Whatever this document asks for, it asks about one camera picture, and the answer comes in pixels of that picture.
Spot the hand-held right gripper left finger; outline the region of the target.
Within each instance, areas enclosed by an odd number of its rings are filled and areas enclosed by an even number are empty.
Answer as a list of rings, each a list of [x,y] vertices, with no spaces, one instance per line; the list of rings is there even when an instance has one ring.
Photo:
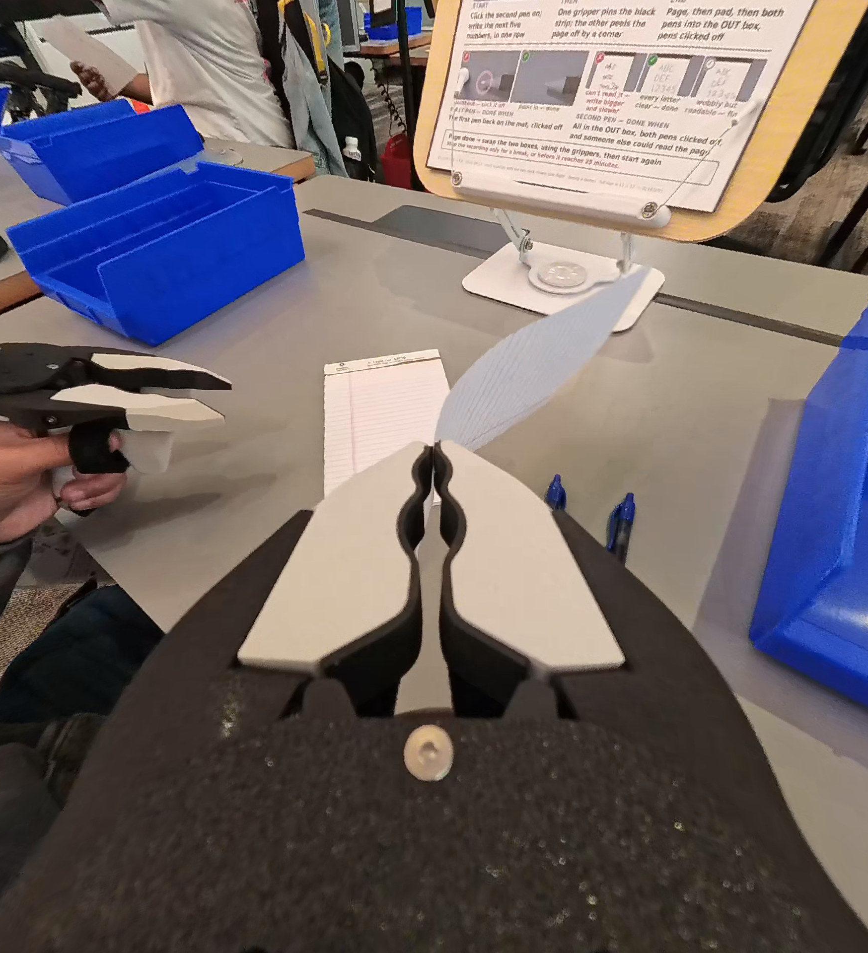
[[[357,710],[397,695],[424,621],[416,549],[433,448],[409,443],[312,512],[237,652],[255,669],[344,685]]]

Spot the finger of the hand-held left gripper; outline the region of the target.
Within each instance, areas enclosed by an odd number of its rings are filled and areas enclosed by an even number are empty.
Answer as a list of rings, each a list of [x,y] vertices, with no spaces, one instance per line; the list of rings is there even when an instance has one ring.
[[[73,409],[102,411],[104,416],[122,415],[125,422],[112,426],[119,434],[120,453],[130,467],[143,475],[168,469],[175,435],[222,425],[224,416],[190,397],[130,393],[106,385],[82,385],[65,389],[52,398]]]
[[[135,352],[93,352],[88,360],[91,383],[133,393],[230,391],[231,381],[176,359]]]

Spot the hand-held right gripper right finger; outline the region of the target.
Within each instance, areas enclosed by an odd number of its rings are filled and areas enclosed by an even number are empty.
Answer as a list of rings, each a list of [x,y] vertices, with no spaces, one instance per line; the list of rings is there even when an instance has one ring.
[[[440,649],[453,708],[498,717],[527,681],[621,669],[626,656],[556,514],[523,483],[454,441],[434,450]]]

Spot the white lined notepad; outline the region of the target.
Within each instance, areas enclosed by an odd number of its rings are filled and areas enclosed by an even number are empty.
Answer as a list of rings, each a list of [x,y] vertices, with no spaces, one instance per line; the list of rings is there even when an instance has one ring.
[[[323,494],[412,442],[432,444],[449,385],[436,349],[323,368]]]

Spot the torn lined notepad page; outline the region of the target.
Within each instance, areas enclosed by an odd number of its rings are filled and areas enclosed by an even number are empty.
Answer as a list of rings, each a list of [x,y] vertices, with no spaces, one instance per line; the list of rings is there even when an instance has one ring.
[[[631,272],[486,351],[444,400],[435,442],[476,451],[546,406],[603,349],[632,306],[651,300],[650,275]]]

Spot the person's left hand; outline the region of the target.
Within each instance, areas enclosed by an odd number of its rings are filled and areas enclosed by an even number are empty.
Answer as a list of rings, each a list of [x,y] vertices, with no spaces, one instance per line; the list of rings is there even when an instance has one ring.
[[[0,422],[0,544],[28,535],[61,508],[83,513],[113,502],[124,474],[75,469],[68,436],[37,436]]]

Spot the dark grey desk mat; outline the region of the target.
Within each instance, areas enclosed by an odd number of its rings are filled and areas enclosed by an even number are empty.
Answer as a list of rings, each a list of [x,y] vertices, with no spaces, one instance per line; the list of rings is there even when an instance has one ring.
[[[444,251],[486,260],[501,249],[501,226],[434,208],[403,205],[375,221],[365,221],[340,213],[309,208],[306,214],[367,232],[439,248]],[[758,316],[737,309],[696,301],[687,297],[658,292],[657,304],[681,311],[709,316],[746,327],[757,328],[785,337],[838,347],[844,336],[806,328],[782,320]]]

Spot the red plastic bin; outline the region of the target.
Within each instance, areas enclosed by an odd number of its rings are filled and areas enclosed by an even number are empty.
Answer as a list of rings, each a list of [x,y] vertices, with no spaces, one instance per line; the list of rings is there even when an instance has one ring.
[[[406,133],[388,138],[380,156],[380,168],[386,185],[414,190],[413,152]]]

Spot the white document stand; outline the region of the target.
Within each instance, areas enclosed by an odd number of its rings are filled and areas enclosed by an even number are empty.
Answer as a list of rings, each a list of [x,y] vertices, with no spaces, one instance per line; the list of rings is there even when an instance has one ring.
[[[552,315],[640,269],[650,269],[648,303],[634,304],[615,333],[630,329],[661,290],[665,276],[634,259],[633,237],[698,243],[746,220],[766,200],[793,154],[801,133],[868,12],[868,2],[813,2],[811,13],[758,116],[746,149],[711,212],[672,208],[666,224],[649,227],[636,218],[590,211],[540,208],[456,191],[451,174],[430,169],[428,155],[450,66],[461,2],[437,6],[418,125],[414,160],[432,194],[490,208],[506,243],[464,279],[464,290],[538,316]]]

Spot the printed instruction sheet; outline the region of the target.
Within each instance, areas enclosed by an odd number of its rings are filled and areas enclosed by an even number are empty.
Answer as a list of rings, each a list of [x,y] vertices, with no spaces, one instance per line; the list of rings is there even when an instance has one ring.
[[[667,223],[718,206],[813,2],[461,2],[428,167]]]

